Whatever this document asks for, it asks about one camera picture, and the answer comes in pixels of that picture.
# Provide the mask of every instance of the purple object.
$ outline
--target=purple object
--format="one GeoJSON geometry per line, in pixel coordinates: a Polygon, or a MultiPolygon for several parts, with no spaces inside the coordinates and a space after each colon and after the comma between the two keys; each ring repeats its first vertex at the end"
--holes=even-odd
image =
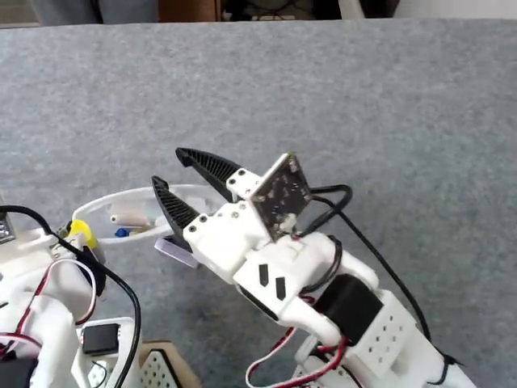
{"type": "Polygon", "coordinates": [[[159,238],[156,240],[154,248],[163,255],[178,260],[180,263],[183,263],[191,268],[198,268],[200,265],[200,262],[197,261],[194,256],[192,256],[191,252],[164,238],[159,238]]]}

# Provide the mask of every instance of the red and white wire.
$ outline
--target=red and white wire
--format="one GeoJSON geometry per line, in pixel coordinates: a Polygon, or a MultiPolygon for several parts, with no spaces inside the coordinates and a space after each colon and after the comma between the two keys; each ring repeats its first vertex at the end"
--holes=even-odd
{"type": "Polygon", "coordinates": [[[341,362],[341,359],[343,358],[343,355],[345,354],[345,349],[347,347],[347,339],[343,337],[341,340],[339,346],[336,349],[336,353],[334,357],[325,365],[323,365],[321,368],[316,369],[312,373],[309,373],[305,376],[293,378],[291,380],[287,380],[285,382],[277,382],[276,384],[270,385],[270,386],[263,386],[263,387],[257,387],[251,384],[250,382],[250,376],[253,373],[254,370],[257,369],[257,367],[262,364],[264,361],[269,360],[272,356],[274,356],[277,352],[282,349],[285,344],[294,336],[296,329],[289,329],[290,332],[286,333],[286,336],[281,339],[274,347],[273,349],[264,357],[256,360],[253,364],[251,364],[247,371],[246,371],[246,384],[249,388],[293,388],[295,386],[301,386],[302,384],[307,384],[308,382],[313,382],[314,380],[317,380],[321,376],[323,376],[325,373],[330,371],[331,369],[336,368],[339,363],[341,362]]]}
{"type": "Polygon", "coordinates": [[[39,296],[43,293],[45,286],[48,283],[48,280],[50,279],[50,276],[52,274],[53,269],[62,263],[72,263],[77,265],[78,267],[84,269],[86,273],[88,274],[88,277],[91,281],[91,300],[90,305],[88,306],[88,310],[86,313],[75,323],[76,325],[82,325],[84,322],[86,322],[88,319],[90,319],[91,315],[94,312],[95,309],[95,302],[97,300],[97,283],[95,282],[95,276],[94,273],[89,269],[85,264],[81,263],[80,261],[74,260],[74,259],[59,259],[57,261],[54,261],[52,264],[50,264],[47,267],[47,270],[45,271],[45,274],[41,278],[40,283],[38,284],[38,287],[36,287],[36,291],[32,295],[31,300],[29,301],[29,305],[27,309],[25,310],[25,313],[23,313],[22,318],[19,320],[19,323],[16,327],[16,333],[22,333],[25,329],[25,324],[27,323],[28,317],[31,313],[31,305],[34,301],[34,298],[36,296],[39,296]]]}
{"type": "Polygon", "coordinates": [[[0,340],[9,340],[9,341],[15,341],[11,345],[7,345],[0,354],[0,356],[4,356],[8,352],[10,352],[17,344],[27,344],[31,345],[32,347],[36,348],[36,352],[39,352],[41,349],[41,344],[36,341],[35,339],[18,333],[0,333],[0,340]]]}

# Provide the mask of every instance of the screw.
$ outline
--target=screw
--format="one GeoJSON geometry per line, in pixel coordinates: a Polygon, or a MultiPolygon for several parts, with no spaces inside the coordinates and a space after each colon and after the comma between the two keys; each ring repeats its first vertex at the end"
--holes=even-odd
{"type": "Polygon", "coordinates": [[[296,165],[296,162],[294,159],[291,159],[289,161],[289,166],[291,167],[291,172],[297,172],[298,171],[298,166],[296,165]]]}

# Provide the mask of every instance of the white perforated panel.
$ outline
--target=white perforated panel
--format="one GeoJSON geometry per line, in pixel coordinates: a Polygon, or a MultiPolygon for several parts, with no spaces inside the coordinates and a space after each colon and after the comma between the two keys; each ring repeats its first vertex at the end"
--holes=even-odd
{"type": "Polygon", "coordinates": [[[152,351],[140,370],[142,388],[179,388],[159,351],[152,351]]]}
{"type": "Polygon", "coordinates": [[[350,366],[366,367],[376,377],[385,375],[416,330],[414,318],[392,293],[385,290],[380,299],[384,306],[361,340],[345,356],[350,366]]]}

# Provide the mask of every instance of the yellow component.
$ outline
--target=yellow component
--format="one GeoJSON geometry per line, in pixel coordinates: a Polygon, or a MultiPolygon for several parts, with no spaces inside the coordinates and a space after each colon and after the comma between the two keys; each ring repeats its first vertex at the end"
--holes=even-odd
{"type": "Polygon", "coordinates": [[[91,229],[83,220],[73,220],[72,225],[70,226],[70,233],[69,235],[82,233],[84,234],[84,237],[86,237],[86,245],[90,249],[94,249],[97,247],[97,239],[95,238],[94,234],[91,233],[91,229]]]}

